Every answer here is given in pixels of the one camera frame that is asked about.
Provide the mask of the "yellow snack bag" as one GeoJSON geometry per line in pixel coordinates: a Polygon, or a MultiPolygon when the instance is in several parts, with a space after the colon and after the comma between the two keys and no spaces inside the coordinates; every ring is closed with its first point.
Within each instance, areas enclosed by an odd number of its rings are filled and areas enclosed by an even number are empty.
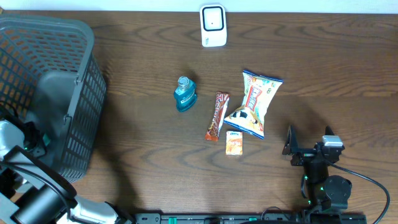
{"type": "Polygon", "coordinates": [[[279,87],[280,78],[243,71],[244,97],[239,108],[225,117],[224,122],[236,129],[264,139],[264,118],[279,87]]]}

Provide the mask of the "small orange juice carton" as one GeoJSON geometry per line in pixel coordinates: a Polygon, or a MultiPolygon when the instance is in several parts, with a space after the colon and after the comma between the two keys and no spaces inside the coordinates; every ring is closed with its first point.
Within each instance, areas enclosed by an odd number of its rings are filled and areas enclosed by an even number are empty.
{"type": "Polygon", "coordinates": [[[243,154],[243,133],[241,131],[226,132],[226,155],[241,156],[243,154]]]}

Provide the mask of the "orange red snack bar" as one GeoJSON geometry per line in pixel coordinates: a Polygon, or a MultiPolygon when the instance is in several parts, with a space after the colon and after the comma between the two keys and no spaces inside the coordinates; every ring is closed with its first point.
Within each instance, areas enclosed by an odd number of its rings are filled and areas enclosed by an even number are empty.
{"type": "Polygon", "coordinates": [[[215,112],[206,131],[205,140],[218,141],[224,117],[229,103],[229,93],[216,92],[215,112]]]}

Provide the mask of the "teal mouthwash bottle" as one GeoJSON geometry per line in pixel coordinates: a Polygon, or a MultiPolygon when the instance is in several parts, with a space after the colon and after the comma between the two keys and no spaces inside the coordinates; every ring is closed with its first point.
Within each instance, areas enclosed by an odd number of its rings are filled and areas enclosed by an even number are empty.
{"type": "Polygon", "coordinates": [[[189,110],[197,100],[196,84],[191,79],[181,76],[174,91],[176,108],[179,112],[189,110]]]}

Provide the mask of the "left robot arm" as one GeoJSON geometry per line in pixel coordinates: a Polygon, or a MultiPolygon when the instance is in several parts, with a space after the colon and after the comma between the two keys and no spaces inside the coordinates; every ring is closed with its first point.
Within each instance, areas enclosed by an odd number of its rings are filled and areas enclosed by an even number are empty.
{"type": "Polygon", "coordinates": [[[77,195],[73,186],[24,149],[24,133],[1,121],[1,220],[5,223],[135,223],[110,203],[77,195]]]}

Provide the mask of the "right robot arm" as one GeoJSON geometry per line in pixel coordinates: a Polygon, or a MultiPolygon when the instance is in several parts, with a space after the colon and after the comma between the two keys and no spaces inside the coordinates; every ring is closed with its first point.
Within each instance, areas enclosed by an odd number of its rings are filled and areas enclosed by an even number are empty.
{"type": "Polygon", "coordinates": [[[348,208],[352,183],[342,176],[330,175],[328,171],[339,161],[344,149],[343,141],[328,126],[322,140],[312,148],[300,147],[294,128],[288,128],[282,153],[292,157],[292,166],[303,167],[302,195],[317,212],[342,212],[348,208]]]}

